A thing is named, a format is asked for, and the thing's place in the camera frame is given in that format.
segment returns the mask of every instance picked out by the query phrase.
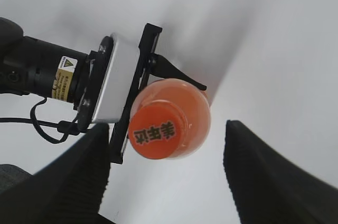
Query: black bracket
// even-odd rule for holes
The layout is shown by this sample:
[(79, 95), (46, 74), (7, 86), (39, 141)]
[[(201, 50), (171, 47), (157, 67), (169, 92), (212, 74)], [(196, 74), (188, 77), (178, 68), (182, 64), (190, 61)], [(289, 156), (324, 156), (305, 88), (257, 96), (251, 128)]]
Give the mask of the black bracket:
[(112, 163), (123, 163), (123, 154), (130, 120), (130, 110), (139, 92), (148, 85), (150, 74), (165, 79), (181, 79), (191, 83), (202, 91), (206, 90), (205, 85), (198, 83), (182, 73), (163, 56), (155, 54), (157, 40), (161, 32), (161, 27), (149, 23), (147, 23), (144, 27), (138, 46), (140, 50), (140, 57), (138, 59), (129, 95), (126, 100), (121, 119), (119, 122), (115, 123), (109, 143), (110, 161)]

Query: black cable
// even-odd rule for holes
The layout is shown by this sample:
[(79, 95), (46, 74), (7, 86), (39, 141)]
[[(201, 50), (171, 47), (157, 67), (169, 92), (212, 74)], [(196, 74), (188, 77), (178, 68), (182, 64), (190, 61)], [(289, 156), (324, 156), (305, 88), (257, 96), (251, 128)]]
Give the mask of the black cable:
[[(59, 124), (38, 120), (39, 124), (46, 127), (58, 128)], [(21, 123), (21, 124), (32, 124), (33, 121), (30, 118), (20, 117), (0, 117), (0, 123)]]
[(36, 115), (35, 115), (35, 110), (37, 108), (37, 106), (39, 105), (43, 105), (47, 102), (47, 98), (45, 97), (42, 101), (39, 101), (37, 104), (35, 104), (33, 106), (33, 108), (31, 109), (31, 112), (30, 112), (30, 116), (31, 116), (31, 121), (32, 121), (32, 124), (35, 128), (35, 130), (37, 131), (37, 133), (40, 134), (41, 137), (43, 137), (46, 141), (48, 141), (49, 143), (52, 143), (52, 144), (60, 144), (62, 142), (65, 142), (66, 139), (68, 138), (69, 136), (69, 132), (72, 128), (72, 126), (75, 124), (75, 122), (78, 120), (78, 115), (76, 115), (76, 117), (74, 118), (74, 120), (72, 121), (72, 123), (70, 123), (70, 125), (68, 126), (66, 132), (63, 134), (62, 138), (60, 140), (56, 139), (56, 138), (53, 138), (51, 136), (49, 136), (47, 133), (44, 132), (44, 130), (41, 128), (40, 124), (39, 124), (39, 121), (37, 120), (36, 118)]

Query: yellow warning sticker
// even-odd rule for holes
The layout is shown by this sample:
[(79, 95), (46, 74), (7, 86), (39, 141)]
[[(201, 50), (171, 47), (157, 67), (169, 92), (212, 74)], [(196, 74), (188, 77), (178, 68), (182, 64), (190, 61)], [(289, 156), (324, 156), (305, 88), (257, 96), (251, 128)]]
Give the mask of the yellow warning sticker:
[(67, 101), (70, 83), (78, 60), (63, 56), (61, 58), (52, 89), (52, 98)]

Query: black object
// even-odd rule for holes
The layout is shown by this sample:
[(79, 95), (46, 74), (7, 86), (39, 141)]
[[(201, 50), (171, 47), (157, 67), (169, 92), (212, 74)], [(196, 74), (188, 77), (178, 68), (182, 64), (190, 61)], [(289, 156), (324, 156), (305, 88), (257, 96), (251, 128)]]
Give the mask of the black object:
[(306, 173), (240, 121), (228, 121), (224, 168), (242, 224), (336, 224), (338, 190)]
[(92, 64), (92, 69), (87, 86), (83, 92), (82, 103), (80, 103), (78, 107), (78, 128), (81, 132), (85, 132), (91, 123), (113, 46), (113, 39), (106, 36), (101, 42), (99, 51), (92, 51), (88, 56), (88, 60)]
[(0, 194), (0, 223), (112, 223), (98, 215), (110, 170), (98, 124), (49, 166)]
[[(71, 122), (60, 121), (59, 123), (46, 122), (42, 120), (37, 121), (40, 126), (46, 126), (51, 128), (56, 128), (59, 133), (68, 132), (69, 135), (77, 136), (80, 134), (78, 130), (78, 124), (73, 124), (71, 127)], [(0, 123), (22, 123), (22, 124), (32, 124), (32, 120), (29, 118), (20, 118), (20, 117), (0, 117)]]
[(29, 36), (14, 22), (0, 18), (0, 93), (52, 97), (63, 56), (77, 59), (67, 101), (78, 104), (89, 74), (87, 55)]
[(184, 80), (194, 85), (201, 91), (206, 91), (205, 85), (198, 83), (197, 81), (193, 80), (192, 78), (181, 72), (162, 55), (158, 55), (155, 53), (152, 54), (151, 74), (164, 79), (175, 78)]
[(63, 143), (67, 140), (72, 128), (74, 127), (74, 124), (76, 123), (76, 121), (78, 120), (78, 115), (76, 115), (76, 117), (74, 118), (74, 120), (68, 125), (68, 128), (65, 130), (63, 136), (61, 139), (55, 139), (51, 136), (49, 136), (47, 133), (44, 132), (44, 130), (41, 128), (38, 119), (36, 118), (36, 114), (35, 114), (35, 110), (37, 108), (37, 106), (39, 105), (43, 105), (47, 102), (47, 98), (45, 97), (42, 101), (39, 101), (37, 104), (35, 104), (33, 106), (33, 108), (31, 109), (30, 112), (30, 116), (31, 116), (31, 121), (32, 121), (32, 125), (34, 126), (36, 132), (43, 137), (46, 141), (48, 141), (49, 143), (52, 144), (60, 144)]

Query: gray cloth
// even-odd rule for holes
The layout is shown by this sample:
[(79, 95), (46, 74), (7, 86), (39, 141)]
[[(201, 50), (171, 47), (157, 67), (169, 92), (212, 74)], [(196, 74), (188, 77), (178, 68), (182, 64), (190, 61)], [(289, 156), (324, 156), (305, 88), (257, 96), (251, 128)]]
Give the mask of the gray cloth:
[(29, 173), (17, 166), (10, 164), (0, 165), (0, 193), (26, 180), (30, 176)]

